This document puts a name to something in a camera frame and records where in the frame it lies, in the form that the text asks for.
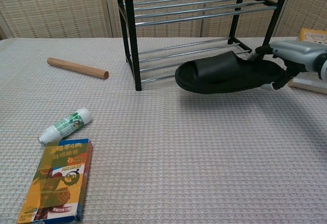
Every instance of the white textured tablecloth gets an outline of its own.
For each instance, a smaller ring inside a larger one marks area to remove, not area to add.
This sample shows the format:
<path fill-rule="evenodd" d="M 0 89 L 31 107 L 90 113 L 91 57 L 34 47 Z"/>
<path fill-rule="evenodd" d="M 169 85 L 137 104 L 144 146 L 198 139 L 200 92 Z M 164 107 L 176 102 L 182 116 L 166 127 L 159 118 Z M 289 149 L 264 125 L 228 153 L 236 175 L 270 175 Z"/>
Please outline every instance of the white textured tablecloth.
<path fill-rule="evenodd" d="M 51 67 L 47 57 L 110 76 Z M 325 95 L 201 95 L 174 79 L 137 92 L 122 39 L 103 38 L 0 41 L 0 81 L 0 223 L 18 217 L 43 152 L 37 137 L 82 107 L 93 120 L 69 138 L 94 144 L 83 223 L 327 223 Z"/>

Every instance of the green label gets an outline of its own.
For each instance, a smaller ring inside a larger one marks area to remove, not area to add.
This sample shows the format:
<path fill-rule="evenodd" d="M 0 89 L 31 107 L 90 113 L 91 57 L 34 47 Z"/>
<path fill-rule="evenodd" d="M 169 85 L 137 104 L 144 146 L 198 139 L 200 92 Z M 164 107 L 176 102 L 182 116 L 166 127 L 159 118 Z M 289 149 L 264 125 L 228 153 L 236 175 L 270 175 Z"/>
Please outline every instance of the green label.
<path fill-rule="evenodd" d="M 62 137 L 68 136 L 75 130 L 80 129 L 83 125 L 84 122 L 79 113 L 73 113 L 67 118 L 64 118 L 54 124 L 56 130 L 60 133 Z"/>

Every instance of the woven screen panel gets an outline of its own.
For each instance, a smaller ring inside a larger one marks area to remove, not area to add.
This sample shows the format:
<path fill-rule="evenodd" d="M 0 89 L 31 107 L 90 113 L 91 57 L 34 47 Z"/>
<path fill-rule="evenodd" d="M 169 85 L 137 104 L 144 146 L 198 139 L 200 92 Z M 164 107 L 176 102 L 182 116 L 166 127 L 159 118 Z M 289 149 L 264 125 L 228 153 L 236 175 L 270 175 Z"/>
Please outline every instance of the woven screen panel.
<path fill-rule="evenodd" d="M 264 7 L 263 5 L 256 5 L 244 7 L 242 9 L 253 9 Z M 221 12 L 229 12 L 232 9 L 225 9 Z M 237 37 L 263 37 L 266 35 L 270 19 L 273 11 L 251 12 L 240 15 L 237 27 Z M 207 37 L 226 37 L 229 35 L 229 29 L 232 22 L 232 16 L 216 17 L 206 20 L 206 29 L 203 36 Z"/>
<path fill-rule="evenodd" d="M 326 0 L 290 0 L 278 36 L 298 36 L 301 28 L 327 30 Z"/>
<path fill-rule="evenodd" d="M 155 1 L 155 0 L 134 0 L 134 2 L 143 2 L 143 1 Z M 201 1 L 201 0 L 183 0 L 183 1 L 174 1 L 170 3 L 156 3 L 156 4 L 146 4 L 146 5 L 138 5 L 135 8 L 139 7 L 149 7 L 149 6 L 159 6 L 159 5 L 171 5 L 171 4 L 179 4 L 185 2 L 194 2 L 194 1 Z M 118 36 L 121 37 L 121 25 L 119 19 L 119 12 L 117 1 L 112 0 L 113 7 L 114 7 L 114 14 L 115 20 L 117 25 L 117 32 Z M 174 12 L 180 10 L 191 10 L 191 9 L 198 9 L 199 7 L 203 7 L 203 5 L 193 5 L 188 7 L 174 7 L 174 8 L 164 8 L 164 9 L 157 9 L 157 10 L 147 10 L 147 11 L 136 11 L 135 15 L 144 15 L 144 14 L 152 14 L 152 13 L 160 13 L 160 12 Z M 187 13 L 187 14 L 177 14 L 171 16 L 162 16 L 162 17 L 151 17 L 151 18 L 139 18 L 136 22 L 146 22 L 146 21 L 160 21 L 166 19 L 177 19 L 181 17 L 192 17 L 192 16 L 199 16 L 202 12 L 194 12 L 194 13 Z M 139 27 L 137 30 L 138 37 L 199 37 L 200 30 L 201 30 L 201 20 L 191 20 L 191 21 L 184 21 L 178 23 L 171 23 L 171 24 L 161 24 L 155 26 L 148 26 L 148 27 Z"/>
<path fill-rule="evenodd" d="M 107 37 L 101 0 L 0 0 L 14 37 Z"/>

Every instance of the wooden dowel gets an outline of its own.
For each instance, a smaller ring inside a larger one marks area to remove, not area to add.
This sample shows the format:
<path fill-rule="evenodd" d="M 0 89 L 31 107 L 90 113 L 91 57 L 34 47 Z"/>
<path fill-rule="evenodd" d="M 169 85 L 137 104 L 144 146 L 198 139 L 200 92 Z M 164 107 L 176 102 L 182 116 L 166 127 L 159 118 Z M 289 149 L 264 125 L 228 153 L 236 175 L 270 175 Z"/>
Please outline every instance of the wooden dowel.
<path fill-rule="evenodd" d="M 109 77 L 108 71 L 97 69 L 94 67 L 84 66 L 74 62 L 67 62 L 52 57 L 49 57 L 46 62 L 51 66 L 61 67 L 70 71 L 87 74 L 104 80 Z"/>

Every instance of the rack shelf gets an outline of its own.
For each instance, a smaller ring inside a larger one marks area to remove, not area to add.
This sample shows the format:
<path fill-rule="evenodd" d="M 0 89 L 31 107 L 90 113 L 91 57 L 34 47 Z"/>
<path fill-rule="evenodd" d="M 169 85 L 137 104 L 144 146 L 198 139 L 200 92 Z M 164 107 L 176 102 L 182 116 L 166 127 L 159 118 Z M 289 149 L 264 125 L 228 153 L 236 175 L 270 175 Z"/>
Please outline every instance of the rack shelf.
<path fill-rule="evenodd" d="M 215 4 L 215 3 L 224 3 L 224 2 L 231 2 L 236 1 L 233 4 L 227 4 L 227 5 L 219 5 L 219 6 L 210 6 L 207 7 L 208 4 Z M 266 45 L 269 43 L 270 38 L 272 36 L 273 30 L 275 28 L 275 25 L 277 23 L 278 17 L 281 13 L 283 4 L 285 0 L 278 0 L 277 2 L 271 1 L 271 0 L 251 0 L 250 2 L 243 2 L 243 0 L 199 0 L 199 1 L 193 1 L 193 0 L 156 0 L 156 1 L 146 1 L 146 2 L 136 2 L 134 3 L 133 0 L 118 0 L 118 8 L 119 8 L 119 14 L 120 14 L 120 21 L 122 26 L 122 34 L 123 34 L 123 41 L 124 41 L 124 49 L 125 49 L 125 55 L 126 55 L 126 61 L 129 63 L 129 66 L 131 68 L 134 81 L 135 81 L 135 89 L 136 90 L 142 90 L 142 84 L 153 82 L 157 80 L 167 79 L 171 78 L 174 75 L 165 75 L 157 78 L 147 78 L 144 80 L 141 80 L 141 73 L 144 72 L 151 72 L 156 71 L 160 69 L 165 68 L 171 68 L 178 66 L 182 64 L 181 62 L 175 62 L 175 63 L 166 63 L 165 65 L 159 65 L 159 66 L 151 66 L 151 67 L 143 67 L 140 69 L 139 65 L 143 63 L 148 63 L 152 61 L 157 60 L 164 60 L 169 58 L 175 58 L 185 55 L 191 55 L 191 54 L 197 54 L 201 52 L 209 52 L 209 51 L 216 51 L 224 48 L 231 48 L 231 47 L 238 47 L 241 50 L 237 51 L 236 54 L 244 54 L 248 53 L 251 50 L 247 45 L 245 45 L 242 41 L 240 41 L 238 38 L 235 37 L 238 20 L 240 14 L 248 14 L 252 12 L 258 12 L 258 11 L 267 11 L 271 10 L 274 11 L 273 15 L 271 17 L 271 21 L 269 24 L 269 27 L 267 29 L 267 33 L 265 36 L 265 39 L 263 41 L 263 45 Z M 197 9 L 187 9 L 187 7 L 196 6 L 196 5 L 202 5 L 202 7 L 199 7 Z M 157 11 L 162 9 L 172 9 L 172 8 L 181 8 L 186 7 L 185 10 L 175 10 L 172 12 L 154 12 L 154 13 L 147 13 L 143 14 L 143 12 L 146 11 Z M 210 11 L 215 10 L 221 10 L 221 9 L 233 9 L 232 11 L 224 11 L 219 13 L 209 13 Z M 142 14 L 135 15 L 135 12 L 142 12 Z M 180 18 L 172 18 L 172 19 L 157 19 L 158 17 L 169 17 L 173 15 L 181 15 L 181 14 L 189 14 L 189 13 L 202 13 L 196 16 L 186 16 L 186 17 L 180 17 Z M 139 27 L 146 27 L 146 26 L 154 26 L 159 24 L 168 24 L 168 23 L 174 23 L 174 22 L 182 22 L 182 21 L 190 21 L 190 20 L 198 20 L 198 19 L 206 19 L 206 18 L 212 18 L 212 17 L 222 17 L 222 16 L 233 16 L 232 24 L 230 27 L 230 33 L 229 37 L 227 38 L 218 38 L 214 40 L 207 40 L 207 41 L 200 41 L 200 42 L 194 42 L 194 43 L 188 43 L 183 45 L 176 45 L 176 46 L 168 46 L 164 48 L 159 49 L 149 49 L 144 51 L 138 51 L 137 46 L 137 36 L 136 36 L 136 28 Z M 155 18 L 153 21 L 145 21 L 146 18 Z M 215 46 L 215 47 L 209 47 L 209 48 L 202 48 L 199 50 L 194 51 L 188 51 L 188 52 L 179 52 L 175 54 L 169 54 L 169 55 L 159 55 L 156 57 L 151 58 L 143 58 L 140 59 L 140 55 L 149 54 L 149 53 L 156 53 L 156 52 L 162 52 L 162 51 L 169 51 L 172 49 L 182 48 L 182 47 L 189 47 L 189 46 L 197 46 L 202 44 L 211 44 L 215 42 L 223 42 L 227 41 L 227 44 L 221 45 L 221 46 Z"/>

